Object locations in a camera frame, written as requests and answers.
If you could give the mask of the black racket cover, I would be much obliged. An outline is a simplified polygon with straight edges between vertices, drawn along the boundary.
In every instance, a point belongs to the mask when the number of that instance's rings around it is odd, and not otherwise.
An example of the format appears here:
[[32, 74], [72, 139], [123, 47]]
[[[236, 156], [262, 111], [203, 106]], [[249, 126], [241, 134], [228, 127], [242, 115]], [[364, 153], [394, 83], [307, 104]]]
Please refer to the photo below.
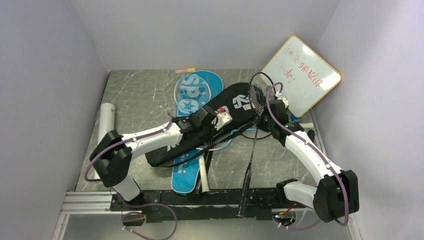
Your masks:
[[217, 130], [212, 124], [206, 124], [199, 129], [189, 131], [183, 135], [181, 142], [175, 147], [168, 150], [165, 146], [146, 153], [147, 162], [152, 167], [163, 167], [165, 163], [174, 158], [215, 140], [217, 137], [227, 134], [230, 131], [250, 128], [253, 125], [256, 115], [253, 110], [245, 110], [243, 108], [244, 105], [249, 104], [248, 92], [249, 84], [247, 82], [235, 83], [225, 88], [206, 103], [206, 106], [212, 110], [225, 107], [226, 111], [232, 117], [230, 123], [220, 130]]

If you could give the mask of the white shuttlecock tube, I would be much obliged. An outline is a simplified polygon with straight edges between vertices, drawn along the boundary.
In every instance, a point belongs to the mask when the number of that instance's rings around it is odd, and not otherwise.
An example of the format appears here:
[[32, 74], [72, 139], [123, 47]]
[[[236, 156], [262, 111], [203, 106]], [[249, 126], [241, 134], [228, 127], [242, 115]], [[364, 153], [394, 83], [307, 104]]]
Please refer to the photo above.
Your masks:
[[97, 144], [101, 142], [106, 133], [115, 129], [115, 105], [112, 103], [102, 103], [100, 105], [98, 118]]

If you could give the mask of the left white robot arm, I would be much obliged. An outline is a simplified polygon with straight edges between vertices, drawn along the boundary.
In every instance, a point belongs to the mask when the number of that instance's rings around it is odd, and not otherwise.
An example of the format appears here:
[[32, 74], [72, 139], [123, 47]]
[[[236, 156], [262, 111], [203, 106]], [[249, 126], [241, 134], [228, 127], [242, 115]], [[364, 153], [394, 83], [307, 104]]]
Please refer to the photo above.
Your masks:
[[145, 155], [152, 167], [164, 166], [212, 140], [231, 119], [224, 109], [203, 106], [189, 116], [170, 115], [167, 123], [141, 132], [111, 130], [92, 152], [87, 169], [94, 168], [105, 187], [115, 189], [125, 206], [137, 210], [144, 194], [129, 175], [132, 160]]

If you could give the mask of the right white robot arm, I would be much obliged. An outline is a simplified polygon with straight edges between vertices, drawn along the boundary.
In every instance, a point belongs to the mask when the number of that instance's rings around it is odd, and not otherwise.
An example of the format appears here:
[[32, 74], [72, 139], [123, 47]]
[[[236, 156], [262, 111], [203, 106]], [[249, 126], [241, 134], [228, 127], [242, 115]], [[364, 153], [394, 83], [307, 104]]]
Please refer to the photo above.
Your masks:
[[289, 126], [279, 122], [271, 110], [285, 113], [282, 100], [254, 103], [252, 107], [259, 117], [259, 129], [270, 132], [282, 146], [291, 151], [316, 183], [316, 186], [311, 186], [294, 178], [277, 183], [274, 195], [276, 204], [285, 208], [292, 202], [300, 203], [313, 209], [321, 221], [336, 221], [346, 226], [349, 215], [360, 208], [357, 175], [329, 160], [298, 123]]

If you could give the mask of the blue whiteboard eraser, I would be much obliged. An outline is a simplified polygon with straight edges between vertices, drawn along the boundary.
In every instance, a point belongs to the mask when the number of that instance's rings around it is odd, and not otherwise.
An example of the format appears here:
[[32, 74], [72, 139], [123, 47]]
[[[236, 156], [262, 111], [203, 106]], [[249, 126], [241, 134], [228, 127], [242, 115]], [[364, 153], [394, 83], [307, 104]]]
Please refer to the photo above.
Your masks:
[[291, 122], [296, 122], [296, 123], [302, 122], [302, 118], [301, 117], [296, 117], [293, 114], [290, 116], [290, 120], [291, 120]]

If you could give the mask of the blue racket cover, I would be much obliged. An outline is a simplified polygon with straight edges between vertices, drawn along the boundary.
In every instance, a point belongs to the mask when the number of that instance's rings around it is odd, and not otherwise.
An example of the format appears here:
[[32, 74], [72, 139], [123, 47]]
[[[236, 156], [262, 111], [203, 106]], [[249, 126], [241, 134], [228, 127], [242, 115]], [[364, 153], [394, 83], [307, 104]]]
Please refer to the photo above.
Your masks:
[[[224, 90], [223, 80], [212, 71], [198, 70], [182, 77], [175, 87], [177, 116], [186, 117], [194, 113]], [[200, 171], [199, 158], [173, 167], [171, 188], [179, 195], [186, 196], [197, 185]]]

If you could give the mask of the orange yellow marker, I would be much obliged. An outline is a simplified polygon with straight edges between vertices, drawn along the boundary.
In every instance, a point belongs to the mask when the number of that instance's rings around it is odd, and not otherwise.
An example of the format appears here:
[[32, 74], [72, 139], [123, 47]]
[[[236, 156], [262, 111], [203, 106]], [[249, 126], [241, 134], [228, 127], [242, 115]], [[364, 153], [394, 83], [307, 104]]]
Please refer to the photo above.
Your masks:
[[195, 68], [185, 68], [185, 69], [177, 69], [175, 70], [176, 74], [185, 74], [185, 73], [192, 73], [195, 72], [196, 69]]

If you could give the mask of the whiteboard with orange frame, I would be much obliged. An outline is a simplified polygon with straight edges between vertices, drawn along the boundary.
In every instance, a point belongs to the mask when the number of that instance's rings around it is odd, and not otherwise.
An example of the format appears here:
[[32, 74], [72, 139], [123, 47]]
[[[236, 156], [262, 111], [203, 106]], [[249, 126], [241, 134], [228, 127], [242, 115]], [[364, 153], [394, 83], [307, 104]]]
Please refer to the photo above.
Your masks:
[[343, 77], [298, 36], [292, 35], [262, 69], [274, 83], [283, 84], [282, 95], [297, 118], [305, 115]]

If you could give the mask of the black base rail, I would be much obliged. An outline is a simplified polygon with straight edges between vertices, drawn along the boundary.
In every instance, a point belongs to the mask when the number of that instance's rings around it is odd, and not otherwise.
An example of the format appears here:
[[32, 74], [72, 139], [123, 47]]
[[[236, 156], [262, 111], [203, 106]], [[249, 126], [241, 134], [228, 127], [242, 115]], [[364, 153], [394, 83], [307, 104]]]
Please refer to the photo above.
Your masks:
[[[142, 198], [125, 205], [117, 196], [112, 195], [112, 212], [142, 212], [147, 222], [160, 223], [172, 221], [174, 216], [180, 221], [209, 219], [238, 219], [241, 189], [213, 189], [202, 193], [195, 190], [186, 196], [172, 190], [145, 190]], [[291, 213], [304, 210], [305, 206], [284, 199], [276, 188], [251, 188], [247, 193], [243, 217], [256, 220], [270, 220], [272, 215], [284, 212], [291, 207]]]

